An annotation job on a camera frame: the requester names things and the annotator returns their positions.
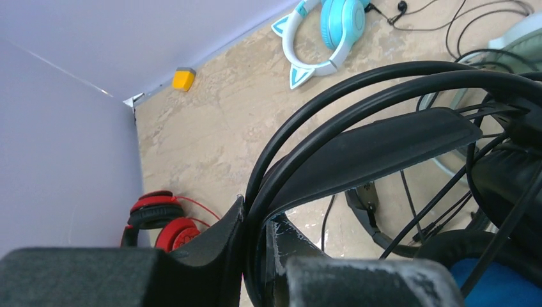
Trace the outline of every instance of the marble surface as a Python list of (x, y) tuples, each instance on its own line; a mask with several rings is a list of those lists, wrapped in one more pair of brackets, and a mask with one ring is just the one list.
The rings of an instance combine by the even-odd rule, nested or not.
[[(409, 10), (426, 4), (426, 0), (410, 0)], [(403, 17), (397, 26), (433, 28), (452, 18), (461, 0), (439, 1), (427, 10)], [(468, 1), (464, 10), (487, 1)], [(387, 15), (397, 12), (394, 1), (375, 1)], [(450, 32), (450, 44), (464, 25), (481, 13), (497, 8), (514, 7), (497, 4), (480, 9), (456, 21)], [(295, 40), (299, 58), (317, 63), (331, 55), (319, 35), (320, 8), (309, 14)], [(500, 36), (521, 19), (520, 16), (495, 14), (476, 23), (461, 43), (463, 52), (485, 47), (487, 41)], [(326, 88), (352, 75), (372, 68), (422, 59), (449, 61), (444, 45), (445, 29), (433, 32), (398, 31), (376, 12), (366, 18), (366, 32), (354, 45), (338, 73), (314, 77), (296, 90), (288, 86), (290, 64), (281, 47), (281, 39), (266, 26), (197, 70), (196, 81), (189, 92), (165, 88), (136, 109), (137, 129), (144, 188), (146, 191), (170, 189), (209, 206), (218, 215), (224, 214), (237, 194), (245, 192), (252, 167), (276, 129), (309, 99)], [(387, 81), (361, 89), (338, 100), (312, 117), (279, 152), (291, 150), (301, 139), (331, 116), (354, 102), (406, 79)], [(445, 105), (446, 98), (437, 101)], [(413, 111), (415, 102), (404, 102), (386, 109), (359, 125)], [(448, 156), (451, 166), (459, 161)], [(431, 161), (405, 170), (417, 209), (422, 208), (449, 180)], [(393, 174), (376, 183), (381, 206), (377, 213), (380, 228), (389, 235), (397, 234), (412, 218), (400, 175)], [(430, 214), (437, 216), (454, 203), (467, 187), (457, 185)], [(315, 243), (320, 244), (321, 221), (329, 198), (314, 201), (288, 212), (288, 217)], [(470, 209), (464, 210), (451, 226), (464, 224)], [(188, 214), (209, 223), (213, 217), (197, 207), (186, 204)], [(376, 258), (382, 249), (362, 229), (340, 194), (331, 210), (325, 243), (333, 257)], [(250, 306), (245, 294), (242, 306)]]

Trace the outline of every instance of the cat ear headphones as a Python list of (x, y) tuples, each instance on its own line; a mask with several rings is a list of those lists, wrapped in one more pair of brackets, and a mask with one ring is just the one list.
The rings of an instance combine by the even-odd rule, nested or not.
[(293, 12), (272, 25), (273, 32), (283, 39), (283, 51), (291, 63), (291, 89), (305, 83), (314, 75), (323, 76), (337, 72), (365, 28), (365, 7), (369, 0), (322, 0), (320, 34), (324, 44), (335, 51), (327, 61), (319, 64), (301, 62), (293, 50), (295, 33), (319, 2), (320, 0), (302, 1)]
[(156, 248), (170, 252), (192, 240), (200, 232), (194, 222), (184, 217), (184, 210), (171, 191), (155, 191), (143, 195), (130, 209), (121, 247), (137, 246), (139, 230), (162, 228)]

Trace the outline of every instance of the red cable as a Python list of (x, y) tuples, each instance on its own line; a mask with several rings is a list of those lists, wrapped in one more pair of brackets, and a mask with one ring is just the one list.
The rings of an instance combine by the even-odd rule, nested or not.
[(193, 200), (192, 198), (188, 198), (186, 196), (175, 196), (175, 198), (180, 198), (182, 200), (187, 200), (187, 201), (190, 201), (191, 203), (195, 203), (196, 205), (200, 206), (201, 208), (204, 208), (205, 210), (207, 210), (209, 213), (211, 213), (214, 217), (216, 217), (220, 221), (219, 216), (215, 212), (212, 212), (209, 208), (207, 208), (206, 206), (198, 203), (197, 201)]
[(196, 222), (200, 222), (201, 224), (204, 224), (205, 226), (207, 226), (208, 228), (211, 227), (211, 225), (207, 224), (206, 222), (200, 220), (200, 219), (196, 219), (195, 217), (187, 217), (187, 219), (191, 219), (193, 221), (196, 221)]

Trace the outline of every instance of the wall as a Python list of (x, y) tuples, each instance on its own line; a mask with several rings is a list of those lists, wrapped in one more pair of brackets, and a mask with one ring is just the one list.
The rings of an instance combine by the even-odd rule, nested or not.
[(0, 37), (109, 92), (154, 90), (296, 0), (2, 0)]
[(118, 246), (142, 193), (131, 108), (1, 38), (0, 54), (0, 257)]

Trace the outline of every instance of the light blue headphones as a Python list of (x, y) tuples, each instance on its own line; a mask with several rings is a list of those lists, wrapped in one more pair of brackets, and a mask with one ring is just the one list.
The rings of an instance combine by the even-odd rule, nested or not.
[(293, 12), (275, 22), (272, 29), (283, 39), (283, 51), (291, 63), (290, 88), (296, 88), (314, 75), (337, 72), (345, 61), (352, 45), (361, 37), (365, 28), (365, 7), (369, 0), (322, 0), (320, 33), (324, 44), (335, 50), (331, 57), (319, 64), (305, 64), (295, 55), (295, 32), (319, 0), (305, 0)]

